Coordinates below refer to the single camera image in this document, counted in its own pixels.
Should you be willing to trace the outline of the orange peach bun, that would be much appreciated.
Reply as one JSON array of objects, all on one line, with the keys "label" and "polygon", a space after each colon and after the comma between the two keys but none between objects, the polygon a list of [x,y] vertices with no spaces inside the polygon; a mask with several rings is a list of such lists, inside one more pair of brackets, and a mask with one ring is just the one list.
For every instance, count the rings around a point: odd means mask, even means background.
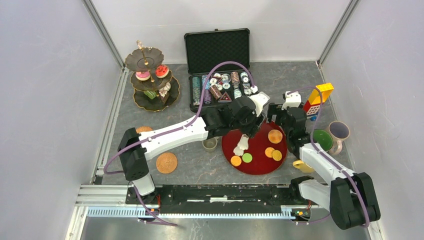
[{"label": "orange peach bun", "polygon": [[278,144],[283,140],[283,133],[277,129],[272,129],[268,132],[267,138],[272,144]]}]

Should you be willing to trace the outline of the white striped donut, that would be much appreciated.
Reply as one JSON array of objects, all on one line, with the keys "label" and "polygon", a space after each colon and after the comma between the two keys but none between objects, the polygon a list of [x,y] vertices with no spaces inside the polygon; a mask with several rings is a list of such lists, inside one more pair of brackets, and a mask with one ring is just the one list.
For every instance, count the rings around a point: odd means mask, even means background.
[{"label": "white striped donut", "polygon": [[165,86],[164,87],[162,87],[160,90],[159,90],[159,94],[161,95],[161,96],[166,96],[167,94],[168,94],[168,92],[169,92],[169,90],[171,89],[171,84],[170,84],[170,82],[167,82],[166,84],[165,84]]}]

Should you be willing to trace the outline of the chocolate cake slice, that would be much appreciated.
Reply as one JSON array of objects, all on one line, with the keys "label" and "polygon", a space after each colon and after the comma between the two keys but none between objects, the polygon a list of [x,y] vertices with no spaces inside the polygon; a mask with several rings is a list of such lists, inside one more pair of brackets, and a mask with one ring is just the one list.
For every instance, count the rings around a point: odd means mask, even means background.
[{"label": "chocolate cake slice", "polygon": [[161,103],[165,105],[170,97],[170,94],[169,92],[165,92],[165,93],[162,92],[159,94],[159,96],[160,96]]}]

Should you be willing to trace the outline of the red frosted donut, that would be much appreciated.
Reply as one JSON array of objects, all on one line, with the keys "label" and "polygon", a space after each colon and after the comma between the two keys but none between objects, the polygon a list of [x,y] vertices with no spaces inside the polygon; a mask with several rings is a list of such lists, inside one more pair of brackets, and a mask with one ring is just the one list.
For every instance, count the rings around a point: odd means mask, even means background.
[{"label": "red frosted donut", "polygon": [[170,72],[170,69],[167,65],[161,64],[155,69],[155,75],[159,79],[165,78]]}]

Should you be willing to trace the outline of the white rectangular pastry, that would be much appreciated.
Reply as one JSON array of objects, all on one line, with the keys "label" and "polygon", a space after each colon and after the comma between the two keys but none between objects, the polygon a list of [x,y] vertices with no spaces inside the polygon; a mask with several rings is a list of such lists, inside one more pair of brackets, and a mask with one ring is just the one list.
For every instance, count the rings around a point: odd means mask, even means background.
[{"label": "white rectangular pastry", "polygon": [[146,90],[143,93],[151,100],[158,96],[158,93],[155,90]]}]

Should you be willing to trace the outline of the pink frosted donut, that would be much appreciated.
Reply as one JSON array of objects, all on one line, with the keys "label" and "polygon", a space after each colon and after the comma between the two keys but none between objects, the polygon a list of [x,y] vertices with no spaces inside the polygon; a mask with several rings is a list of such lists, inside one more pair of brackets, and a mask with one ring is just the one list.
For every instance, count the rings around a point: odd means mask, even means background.
[{"label": "pink frosted donut", "polygon": [[135,73],[135,77],[139,80],[139,81],[147,81],[150,79],[151,74],[149,71],[145,71],[145,72],[141,72],[138,71]]}]

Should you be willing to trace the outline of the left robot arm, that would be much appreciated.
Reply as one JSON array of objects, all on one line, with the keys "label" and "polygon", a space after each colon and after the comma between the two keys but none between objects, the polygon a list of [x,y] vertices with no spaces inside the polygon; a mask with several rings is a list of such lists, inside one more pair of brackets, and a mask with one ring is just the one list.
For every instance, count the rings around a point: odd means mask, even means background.
[{"label": "left robot arm", "polygon": [[135,140],[135,130],[130,129],[122,139],[118,150],[124,176],[145,204],[153,203],[157,190],[147,161],[173,148],[223,137],[232,130],[241,132],[233,152],[237,156],[249,148],[248,140],[259,131],[265,116],[262,111],[269,103],[269,96],[259,92],[242,96],[232,102],[206,107],[186,121],[140,134]]}]

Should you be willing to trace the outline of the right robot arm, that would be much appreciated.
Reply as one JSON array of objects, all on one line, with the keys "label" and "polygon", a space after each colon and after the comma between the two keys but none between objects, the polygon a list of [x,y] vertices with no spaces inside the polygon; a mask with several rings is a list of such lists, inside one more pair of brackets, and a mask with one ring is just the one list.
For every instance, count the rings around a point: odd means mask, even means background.
[{"label": "right robot arm", "polygon": [[292,179],[288,196],[293,203],[310,200],[318,204],[329,212],[341,230],[368,227],[371,222],[380,220],[380,206],[371,176],[345,167],[314,142],[307,131],[306,112],[301,107],[283,107],[272,102],[267,120],[281,127],[288,151],[324,180],[320,183],[311,176]]}]

